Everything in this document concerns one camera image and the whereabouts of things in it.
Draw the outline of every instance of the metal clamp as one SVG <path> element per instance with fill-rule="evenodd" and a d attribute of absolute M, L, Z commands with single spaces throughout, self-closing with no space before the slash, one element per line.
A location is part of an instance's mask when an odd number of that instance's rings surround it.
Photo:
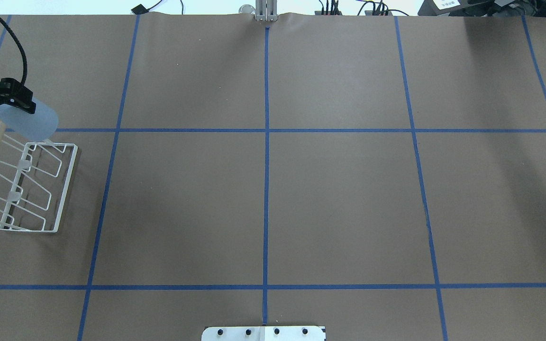
<path fill-rule="evenodd" d="M 277 0 L 256 0 L 256 21 L 277 21 Z"/>

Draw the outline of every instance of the white background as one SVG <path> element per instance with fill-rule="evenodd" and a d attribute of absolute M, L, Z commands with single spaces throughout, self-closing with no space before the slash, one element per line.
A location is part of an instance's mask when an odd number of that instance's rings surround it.
<path fill-rule="evenodd" d="M 185 14 L 238 13 L 243 4 L 254 6 L 254 0 L 183 0 Z M 131 14 L 130 9 L 142 3 L 151 7 L 158 0 L 0 0 L 0 15 L 6 14 Z M 391 9 L 401 9 L 416 15 L 422 0 L 386 0 Z M 279 14 L 294 12 L 312 15 L 321 9 L 318 0 L 277 0 Z M 343 15 L 356 15 L 362 2 L 340 0 L 338 7 Z M 180 14 L 180 0 L 163 0 L 153 9 L 161 13 Z"/>

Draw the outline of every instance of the white drying rack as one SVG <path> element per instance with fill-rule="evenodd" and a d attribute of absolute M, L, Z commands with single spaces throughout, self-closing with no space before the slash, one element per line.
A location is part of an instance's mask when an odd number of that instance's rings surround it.
<path fill-rule="evenodd" d="M 7 135 L 6 125 L 0 121 L 0 146 L 2 144 L 11 148 L 17 162 L 0 160 L 0 168 L 14 174 L 13 177 L 6 176 L 4 171 L 0 171 L 0 186 L 9 184 L 7 196 L 0 195 L 0 230 L 55 233 L 61 224 L 69 194 L 77 145 L 50 140 L 22 143 Z M 44 159 L 54 166 L 41 168 L 39 163 Z M 32 192 L 34 197 L 35 191 L 38 200 L 29 199 L 28 193 Z"/>

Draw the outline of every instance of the white mounting bracket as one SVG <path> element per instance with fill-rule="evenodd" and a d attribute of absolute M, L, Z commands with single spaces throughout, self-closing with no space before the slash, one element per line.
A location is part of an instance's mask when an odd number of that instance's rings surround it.
<path fill-rule="evenodd" d="M 277 0 L 256 0 L 256 21 L 277 21 Z"/>
<path fill-rule="evenodd" d="M 201 341 L 326 341 L 326 328 L 320 326 L 209 327 Z"/>

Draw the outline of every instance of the paper label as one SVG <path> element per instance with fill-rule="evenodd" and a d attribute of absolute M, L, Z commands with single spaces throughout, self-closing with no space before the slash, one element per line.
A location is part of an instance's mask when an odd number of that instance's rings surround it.
<path fill-rule="evenodd" d="M 438 9 L 448 9 L 450 7 L 456 7 L 461 5 L 459 0 L 433 0 L 433 2 Z"/>

